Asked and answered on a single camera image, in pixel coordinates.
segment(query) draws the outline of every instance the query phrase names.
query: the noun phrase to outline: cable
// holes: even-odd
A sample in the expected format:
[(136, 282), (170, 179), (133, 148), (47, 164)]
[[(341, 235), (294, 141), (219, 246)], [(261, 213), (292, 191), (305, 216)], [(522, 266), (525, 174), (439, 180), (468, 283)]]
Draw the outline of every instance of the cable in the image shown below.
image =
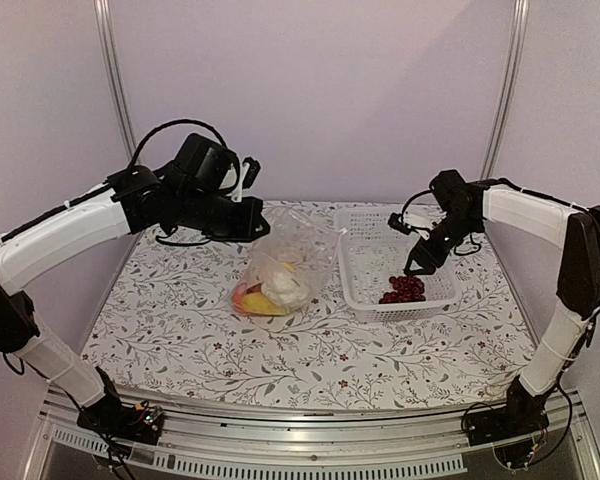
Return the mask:
[(424, 197), (428, 193), (431, 193), (431, 190), (424, 190), (420, 193), (416, 193), (413, 197), (411, 197), (409, 200), (407, 200), (407, 203), (405, 203), (404, 206), (402, 207), (402, 217), (404, 217), (404, 214), (407, 213), (407, 208), (409, 208), (409, 205), (411, 205), (411, 203), (414, 200), (416, 200), (420, 197)]
[(473, 410), (474, 408), (477, 407), (487, 407), (489, 410), (494, 411), (495, 409), (484, 402), (476, 402), (473, 405), (470, 405), (469, 408), (467, 408), (464, 413), (462, 414), (462, 418), (460, 419), (460, 428), (462, 429), (462, 431), (464, 432), (465, 435), (469, 435), (469, 430), (467, 429), (465, 422), (467, 421), (467, 415), (469, 415), (469, 413), (471, 412), (471, 410)]
[(33, 220), (28, 221), (27, 223), (20, 225), (19, 227), (11, 230), (6, 235), (1, 236), (0, 244), (11, 240), (15, 236), (20, 235), (21, 233), (25, 232), (26, 230), (29, 230), (30, 228), (35, 227), (36, 225), (39, 225), (40, 223), (44, 222), (45, 220), (48, 220), (49, 218), (51, 218), (59, 213), (62, 213), (65, 210), (68, 210), (69, 208), (80, 205), (81, 203), (84, 203), (87, 200), (90, 200), (93, 197), (96, 197), (96, 196), (100, 195), (101, 193), (106, 192), (109, 189), (111, 189), (111, 186), (108, 184), (105, 184), (101, 187), (96, 188), (95, 190), (85, 193), (84, 195), (82, 195), (80, 197), (74, 198), (73, 200), (69, 200), (66, 205), (58, 205), (57, 207), (54, 207), (51, 210), (44, 212), (42, 215), (34, 218)]
[(551, 450), (549, 450), (549, 453), (547, 453), (545, 456), (543, 456), (542, 458), (540, 458), (538, 460), (532, 461), (529, 464), (529, 466), (537, 465), (538, 463), (544, 462), (547, 458), (549, 458), (560, 447), (560, 445), (562, 445), (562, 442), (567, 437), (567, 434), (569, 433), (569, 429), (571, 428), (571, 420), (573, 419), (573, 402), (571, 401), (571, 398), (569, 398), (569, 395), (567, 395), (567, 392), (565, 392), (564, 389), (562, 388), (562, 385), (560, 385), (560, 382), (558, 382), (556, 384), (556, 387), (558, 388), (558, 390), (560, 391), (562, 396), (567, 400), (567, 403), (569, 404), (569, 418), (567, 420), (567, 426), (565, 427), (564, 432), (562, 432), (562, 436), (558, 440), (558, 443), (556, 443), (553, 446), (553, 448)]
[(200, 120), (191, 120), (189, 118), (180, 118), (178, 120), (171, 120), (170, 122), (166, 122), (166, 123), (163, 123), (162, 125), (158, 125), (153, 130), (151, 130), (149, 133), (147, 133), (142, 140), (140, 140), (140, 143), (136, 147), (135, 152), (133, 152), (133, 156), (131, 157), (131, 161), (129, 162), (129, 165), (127, 165), (127, 171), (130, 172), (133, 169), (133, 167), (138, 163), (138, 158), (140, 158), (140, 152), (145, 147), (147, 142), (151, 139), (151, 137), (153, 137), (155, 134), (161, 132), (162, 130), (166, 130), (167, 128), (173, 127), (175, 125), (196, 125), (198, 127), (205, 128), (215, 135), (215, 137), (218, 139), (218, 142), (220, 142), (220, 145), (227, 148), (227, 143), (224, 141), (224, 138), (222, 138), (222, 135), (220, 135), (220, 133), (213, 126), (209, 125), (208, 123), (202, 122)]
[(4, 363), (7, 364), (7, 366), (11, 369), (13, 373), (20, 376), (24, 375), (24, 362), (21, 358), (18, 358), (18, 360), (20, 360), (20, 370), (16, 369), (16, 367), (13, 366), (13, 364), (9, 361), (9, 357), (7, 357), (6, 353), (2, 354), (2, 358), (4, 359)]
[(456, 257), (468, 257), (469, 255), (473, 255), (474, 253), (478, 253), (480, 250), (482, 250), (482, 244), (476, 242), (473, 239), (473, 232), (469, 234), (469, 242), (471, 243), (471, 245), (473, 245), (475, 248), (472, 248), (471, 250), (469, 250), (468, 252), (458, 252), (458, 245), (456, 245), (455, 247), (453, 247), (453, 254)]
[[(111, 440), (110, 437), (107, 437), (106, 435), (104, 435), (91, 421), (91, 419), (86, 415), (84, 408), (82, 408), (82, 406), (80, 404), (78, 404), (78, 402), (76, 402), (76, 399), (73, 398), (68, 392), (64, 392), (65, 395), (67, 395), (67, 397), (69, 397), (69, 400), (71, 400), (71, 402), (73, 403), (73, 405), (78, 409), (78, 412), (82, 413), (83, 418), (85, 418), (87, 420), (87, 422), (89, 423), (89, 425), (91, 426), (91, 429), (96, 432), (98, 434), (98, 436), (102, 439), (102, 441), (104, 443), (107, 444), (107, 447), (109, 447), (109, 461), (113, 462), (113, 457), (111, 456), (111, 453), (113, 452), (113, 454), (116, 456), (116, 458), (118, 459), (118, 462), (120, 462), (120, 465), (122, 466), (122, 468), (124, 469), (124, 471), (127, 473), (127, 475), (129, 476), (130, 480), (137, 480), (135, 475), (131, 472), (131, 470), (129, 469), (129, 466), (127, 465), (127, 463), (124, 461), (124, 459), (122, 458), (122, 456), (118, 453), (118, 450), (114, 447), (115, 442), (113, 440)], [(121, 480), (125, 480), (118, 472), (116, 472), (115, 468), (111, 469), (111, 472), (114, 473), (114, 475), (121, 479)]]
[[(216, 138), (218, 139), (218, 141), (220, 142), (220, 144), (223, 147), (225, 147), (225, 148), (227, 147), (227, 144), (224, 141), (224, 138), (222, 138), (222, 135), (220, 135), (220, 133), (214, 127), (212, 127), (211, 125), (209, 125), (207, 123), (201, 122), (200, 120), (190, 120), (187, 118), (182, 118), (179, 120), (172, 120), (170, 122), (159, 125), (158, 127), (151, 130), (147, 135), (145, 135), (145, 137), (138, 144), (138, 147), (136, 148), (136, 151), (134, 152), (133, 157), (131, 158), (131, 161), (129, 162), (129, 165), (127, 165), (126, 170), (128, 172), (130, 172), (133, 169), (135, 164), (138, 162), (138, 157), (140, 156), (140, 151), (144, 148), (144, 146), (147, 144), (149, 139), (151, 137), (153, 137), (156, 133), (158, 133), (166, 128), (172, 127), (174, 125), (184, 125), (184, 124), (197, 125), (199, 127), (206, 128), (207, 130), (209, 130), (211, 133), (213, 133), (216, 136)], [(240, 181), (240, 164), (235, 159), (232, 159), (232, 164), (233, 164), (234, 169), (236, 170), (236, 183), (232, 188), (223, 189), (223, 192), (226, 191), (227, 193), (233, 191), (238, 186), (238, 183)], [(111, 186), (109, 184), (105, 184), (99, 188), (96, 188), (95, 190), (92, 190), (91, 192), (85, 193), (84, 195), (82, 195), (78, 198), (74, 198), (73, 200), (70, 200), (69, 202), (67, 202), (64, 205), (59, 205), (57, 207), (52, 208), (51, 210), (44, 212), (42, 215), (34, 218), (33, 220), (28, 221), (27, 223), (24, 223), (23, 225), (15, 228), (14, 230), (11, 230), (6, 235), (3, 235), (2, 237), (0, 237), (0, 244), (11, 240), (15, 236), (25, 232), (26, 230), (29, 230), (32, 227), (35, 227), (36, 225), (39, 225), (40, 223), (44, 222), (45, 220), (48, 220), (49, 218), (51, 218), (59, 213), (62, 213), (65, 210), (68, 210), (71, 207), (80, 205), (81, 203), (84, 203), (87, 200), (90, 200), (93, 197), (96, 197), (97, 195), (100, 195), (101, 193), (106, 192), (110, 188), (111, 188)]]
[(167, 238), (171, 238), (173, 236), (174, 233), (176, 233), (178, 231), (178, 227), (175, 228), (175, 230), (170, 234), (170, 235), (156, 235), (156, 242), (158, 242), (160, 245), (165, 245), (167, 247), (202, 247), (203, 245), (206, 245), (207, 243), (210, 243), (211, 240), (206, 238), (201, 242), (192, 242), (192, 243), (187, 243), (187, 242), (183, 242), (183, 243), (177, 243), (177, 242), (170, 242), (167, 240)]
[(559, 203), (560, 205), (563, 205), (565, 207), (570, 207), (570, 208), (573, 208), (574, 210), (579, 210), (581, 212), (586, 212), (587, 211), (586, 208), (581, 207), (580, 205), (576, 205), (574, 203), (569, 203), (569, 202), (567, 202), (565, 200), (561, 200), (561, 199), (559, 199), (557, 197), (554, 197), (552, 195), (548, 195), (546, 193), (536, 192), (535, 190), (529, 190), (528, 188), (520, 187), (520, 186), (516, 185), (511, 180), (509, 180), (508, 178), (505, 178), (505, 177), (498, 178), (496, 181), (498, 183), (500, 183), (500, 184), (506, 185), (507, 187), (511, 188), (512, 190), (516, 190), (516, 191), (521, 192), (521, 193), (528, 193), (529, 195), (532, 195), (534, 197), (538, 197), (538, 198), (541, 198), (543, 200), (549, 200), (551, 202)]

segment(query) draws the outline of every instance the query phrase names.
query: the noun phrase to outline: floral tablecloth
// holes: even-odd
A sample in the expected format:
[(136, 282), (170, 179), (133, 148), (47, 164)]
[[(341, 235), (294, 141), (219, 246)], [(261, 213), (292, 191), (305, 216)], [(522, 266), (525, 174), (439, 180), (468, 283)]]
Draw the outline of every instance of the floral tablecloth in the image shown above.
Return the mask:
[[(294, 203), (331, 221), (354, 204)], [(91, 332), (83, 358), (119, 384), (243, 404), (402, 409), (500, 397), (534, 347), (491, 246), (451, 257), (460, 302), (443, 315), (362, 324), (338, 269), (319, 298), (287, 317), (241, 317), (229, 294), (247, 247), (173, 248), (142, 236)], [(178, 232), (176, 241), (195, 241)]]

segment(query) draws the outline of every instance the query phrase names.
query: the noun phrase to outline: yellow fruit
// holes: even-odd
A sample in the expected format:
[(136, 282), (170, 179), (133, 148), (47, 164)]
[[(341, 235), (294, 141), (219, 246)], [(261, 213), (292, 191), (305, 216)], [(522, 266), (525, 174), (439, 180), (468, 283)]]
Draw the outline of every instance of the yellow fruit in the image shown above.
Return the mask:
[(262, 293), (249, 293), (242, 298), (242, 306), (261, 315), (281, 315), (283, 312)]

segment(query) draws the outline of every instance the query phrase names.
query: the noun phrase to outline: white wall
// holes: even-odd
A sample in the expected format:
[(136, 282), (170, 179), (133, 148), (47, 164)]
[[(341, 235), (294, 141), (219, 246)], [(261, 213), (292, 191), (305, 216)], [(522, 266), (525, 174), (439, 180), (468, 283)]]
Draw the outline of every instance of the white wall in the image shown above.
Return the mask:
[[(0, 1), (0, 232), (124, 166), (91, 2)], [(80, 347), (128, 241), (38, 279), (37, 313)], [(46, 385), (0, 356), (0, 480), (19, 478)]]
[[(403, 200), (479, 175), (511, 0), (113, 2), (138, 136), (195, 116), (263, 163), (265, 198)], [(149, 143), (169, 160), (185, 130)]]
[[(531, 2), (527, 38), (496, 176), (600, 204), (600, 0)], [(491, 232), (540, 332), (555, 303), (559, 252), (510, 229)], [(600, 446), (600, 322), (571, 382)]]

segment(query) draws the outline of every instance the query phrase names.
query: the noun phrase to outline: vent grille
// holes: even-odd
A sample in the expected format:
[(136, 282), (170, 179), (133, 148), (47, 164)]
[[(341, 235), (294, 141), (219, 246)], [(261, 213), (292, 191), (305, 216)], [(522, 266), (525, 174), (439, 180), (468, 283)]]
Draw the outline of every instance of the vent grille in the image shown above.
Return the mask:
[[(107, 445), (95, 434), (77, 432), (55, 426), (53, 438), (63, 445), (95, 455), (106, 455)], [(183, 477), (209, 480), (420, 480), (439, 478), (466, 472), (462, 455), (448, 455), (434, 459), (387, 466), (354, 467), (267, 467), (223, 464), (195, 459), (186, 455), (155, 452), (150, 465), (129, 461), (144, 468), (160, 470)]]

